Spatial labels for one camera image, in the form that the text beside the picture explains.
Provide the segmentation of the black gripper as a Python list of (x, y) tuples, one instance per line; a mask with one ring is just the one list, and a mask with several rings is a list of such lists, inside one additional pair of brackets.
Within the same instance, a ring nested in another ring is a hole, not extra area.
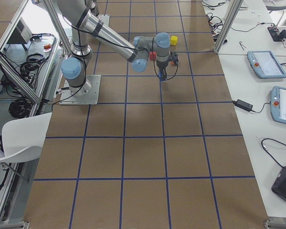
[(169, 55), (166, 56), (160, 56), (158, 54), (156, 55), (156, 64), (159, 68), (158, 76), (162, 80), (167, 79), (166, 67), (168, 66), (168, 62), (169, 62)]

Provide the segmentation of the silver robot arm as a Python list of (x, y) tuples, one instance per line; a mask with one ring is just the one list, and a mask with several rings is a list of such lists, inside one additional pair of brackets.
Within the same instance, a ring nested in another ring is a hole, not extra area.
[(129, 61), (132, 69), (139, 73), (145, 71), (150, 52), (155, 52), (154, 67), (159, 69), (156, 75), (162, 81), (167, 79), (166, 67), (171, 61), (170, 36), (167, 33), (161, 32), (155, 37), (137, 36), (133, 43), (130, 43), (98, 17), (96, 2), (59, 0), (57, 5), (72, 27), (72, 55), (64, 60), (61, 66), (72, 95), (84, 95), (92, 86), (86, 76), (86, 68), (92, 56), (88, 35), (111, 47)]

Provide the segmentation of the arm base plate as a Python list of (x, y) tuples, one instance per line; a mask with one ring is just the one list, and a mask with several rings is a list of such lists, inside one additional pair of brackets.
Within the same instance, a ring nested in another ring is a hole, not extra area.
[(101, 75), (87, 75), (86, 83), (79, 92), (78, 89), (63, 90), (59, 104), (61, 105), (97, 105)]

